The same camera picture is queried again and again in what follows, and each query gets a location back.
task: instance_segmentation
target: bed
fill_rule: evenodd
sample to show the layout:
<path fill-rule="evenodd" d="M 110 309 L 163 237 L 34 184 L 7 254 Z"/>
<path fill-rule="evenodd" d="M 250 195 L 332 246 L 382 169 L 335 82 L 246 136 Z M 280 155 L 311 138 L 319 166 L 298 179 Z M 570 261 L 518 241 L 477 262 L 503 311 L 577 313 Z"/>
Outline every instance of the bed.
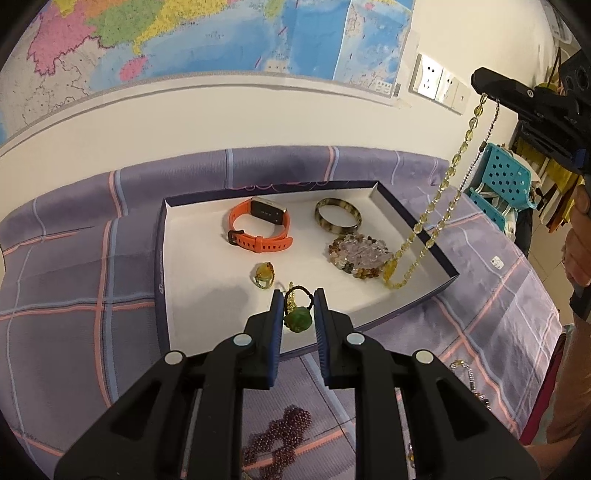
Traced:
<path fill-rule="evenodd" d="M 379 180 L 418 217 L 448 163 L 351 147 L 268 147 L 184 155 L 94 176 L 44 194 L 0 223 L 0 410 L 51 478 L 65 450 L 164 352 L 154 309 L 162 198 L 297 181 Z M 432 228 L 455 195 L 450 188 Z M 471 365 L 477 389 L 516 436 L 524 431 L 561 333 L 527 259 L 463 196 L 438 245 L 460 273 L 443 293 L 371 330 L 386 348 Z M 243 445 L 286 408 L 312 418 L 285 479 L 352 479 L 352 391 L 328 391 L 315 352 L 280 363 L 274 389 L 244 396 Z M 272 460 L 245 467 L 264 478 Z"/>

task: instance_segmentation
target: tortoiseshell bangle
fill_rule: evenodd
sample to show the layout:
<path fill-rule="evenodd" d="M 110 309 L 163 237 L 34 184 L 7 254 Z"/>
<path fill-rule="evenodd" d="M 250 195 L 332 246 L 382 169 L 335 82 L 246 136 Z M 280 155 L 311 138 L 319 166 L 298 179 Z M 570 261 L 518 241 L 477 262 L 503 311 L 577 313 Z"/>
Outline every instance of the tortoiseshell bangle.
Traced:
<path fill-rule="evenodd" d="M 355 218 L 357 223 L 355 223 L 353 226 L 339 226 L 330 223 L 320 214 L 320 209 L 327 205 L 341 207 L 353 215 L 353 218 Z M 349 202 L 341 199 L 326 198 L 319 201 L 316 204 L 316 208 L 314 209 L 314 218 L 316 219 L 316 222 L 318 222 L 318 225 L 320 225 L 324 230 L 334 233 L 335 235 L 347 235 L 348 233 L 355 233 L 361 226 L 361 213 L 359 213 L 359 210 L 357 210 L 354 205 L 351 205 Z"/>

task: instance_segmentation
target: white wall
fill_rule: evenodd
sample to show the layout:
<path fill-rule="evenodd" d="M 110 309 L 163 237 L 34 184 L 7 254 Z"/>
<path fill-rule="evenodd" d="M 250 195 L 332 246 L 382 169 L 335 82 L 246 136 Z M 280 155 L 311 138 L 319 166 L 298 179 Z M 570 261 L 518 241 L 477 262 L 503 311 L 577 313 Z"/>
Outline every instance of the white wall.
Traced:
<path fill-rule="evenodd" d="M 539 0 L 415 0 L 419 50 L 469 83 L 486 66 L 527 84 L 553 60 Z M 405 52 L 412 63 L 415 51 Z M 2 155 L 0 219 L 59 186 L 174 155 L 258 145 L 356 145 L 451 158 L 472 108 L 459 116 L 408 93 L 403 108 L 325 93 L 225 86 L 122 100 L 33 135 Z M 476 105 L 478 96 L 472 95 Z M 489 102 L 456 184 L 493 114 Z M 502 109 L 492 140 L 507 142 L 517 117 Z M 25 132 L 18 143 L 28 135 Z"/>

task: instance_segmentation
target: map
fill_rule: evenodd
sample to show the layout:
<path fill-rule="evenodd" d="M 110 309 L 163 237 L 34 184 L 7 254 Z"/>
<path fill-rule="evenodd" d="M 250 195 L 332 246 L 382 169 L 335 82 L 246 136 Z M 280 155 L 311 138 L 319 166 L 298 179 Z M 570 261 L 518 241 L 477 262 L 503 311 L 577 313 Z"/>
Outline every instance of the map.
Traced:
<path fill-rule="evenodd" d="M 0 145 L 159 77 L 273 73 L 390 97 L 414 0 L 52 0 L 0 71 Z"/>

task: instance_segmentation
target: yellow cloth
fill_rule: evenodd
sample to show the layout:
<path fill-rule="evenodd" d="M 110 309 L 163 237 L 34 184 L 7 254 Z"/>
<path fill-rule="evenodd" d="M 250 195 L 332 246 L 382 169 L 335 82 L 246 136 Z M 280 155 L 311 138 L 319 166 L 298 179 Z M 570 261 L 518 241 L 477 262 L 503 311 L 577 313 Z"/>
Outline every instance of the yellow cloth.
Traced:
<path fill-rule="evenodd" d="M 517 154 L 523 157 L 528 162 L 542 166 L 546 160 L 543 153 L 538 152 L 534 147 L 527 143 L 522 138 L 517 139 Z M 547 173 L 552 181 L 556 184 L 559 191 L 564 193 L 568 191 L 577 181 L 579 176 L 571 173 L 565 168 L 561 167 L 556 160 L 550 160 L 543 173 Z"/>
<path fill-rule="evenodd" d="M 577 180 L 577 186 L 578 185 L 582 185 L 584 183 L 583 177 L 579 177 L 579 179 Z M 566 210 L 564 211 L 564 215 L 562 216 L 563 220 L 565 220 L 566 222 L 570 222 L 570 211 L 572 210 L 574 206 L 574 192 L 570 197 L 569 200 L 569 204 L 566 207 Z"/>

